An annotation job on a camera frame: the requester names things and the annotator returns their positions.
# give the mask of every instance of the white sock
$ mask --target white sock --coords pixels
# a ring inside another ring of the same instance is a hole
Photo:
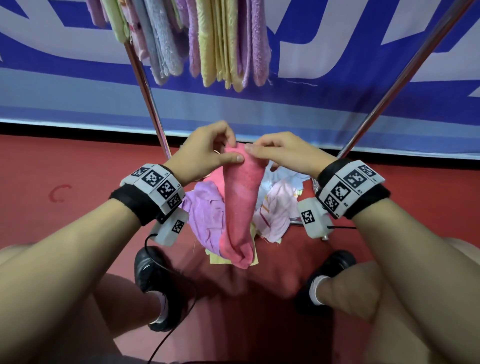
[[[159,291],[148,291],[147,293],[153,293],[158,297],[160,305],[162,306],[162,311],[160,311],[160,316],[151,324],[161,324],[168,316],[168,300],[166,295]]]
[[[315,277],[312,284],[310,285],[310,289],[308,291],[308,294],[310,295],[310,299],[312,300],[312,302],[315,306],[320,306],[321,304],[323,304],[317,298],[317,287],[320,284],[320,282],[322,280],[324,280],[325,278],[330,278],[330,277],[328,277],[328,276]]]

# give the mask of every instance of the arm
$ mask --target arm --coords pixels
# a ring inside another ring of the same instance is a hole
[[[291,133],[264,135],[249,149],[313,178],[335,160]],[[390,199],[364,209],[353,222],[428,340],[454,361],[477,363],[480,266]]]
[[[165,166],[186,185],[243,161],[236,153],[214,152],[226,143],[235,145],[226,122],[199,128]],[[111,199],[0,265],[0,362],[33,355],[140,227],[133,212]]]

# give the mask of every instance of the black shoe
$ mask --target black shoe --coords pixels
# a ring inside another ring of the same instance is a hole
[[[160,248],[148,246],[148,252],[161,265],[171,269],[167,266]],[[178,326],[183,306],[180,294],[170,276],[171,273],[156,265],[146,253],[145,248],[142,248],[135,256],[134,274],[135,284],[140,287],[142,292],[162,292],[168,300],[167,318],[161,324],[149,324],[148,327],[153,331],[167,332]]]
[[[334,251],[324,263],[317,268],[308,278],[307,282],[297,292],[293,300],[295,309],[302,315],[324,315],[332,309],[327,305],[316,306],[310,299],[309,291],[313,280],[318,276],[335,277],[342,270],[354,266],[357,263],[352,253],[346,250]]]

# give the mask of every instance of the person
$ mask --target person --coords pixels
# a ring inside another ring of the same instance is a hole
[[[243,162],[224,153],[235,143],[226,122],[204,126],[164,166],[187,185]],[[314,178],[335,161],[288,132],[264,135],[246,150]],[[372,322],[366,363],[480,362],[479,250],[435,235],[389,198],[352,221],[375,262],[355,264],[348,252],[334,252],[297,294],[297,309],[321,315],[332,307]],[[0,362],[144,363],[123,357],[113,338],[146,324],[175,327],[181,301],[144,249],[135,258],[136,284],[106,273],[140,227],[111,198],[36,244],[2,249]],[[159,248],[149,252],[165,263]]]

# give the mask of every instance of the hand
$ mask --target hand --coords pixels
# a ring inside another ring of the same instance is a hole
[[[266,134],[245,146],[247,153],[260,159],[270,159],[274,167],[283,166],[317,178],[335,157],[315,148],[291,132]]]
[[[175,178],[186,186],[227,163],[242,163],[239,153],[224,153],[225,145],[235,147],[235,134],[226,121],[202,126],[187,138],[165,164]]]

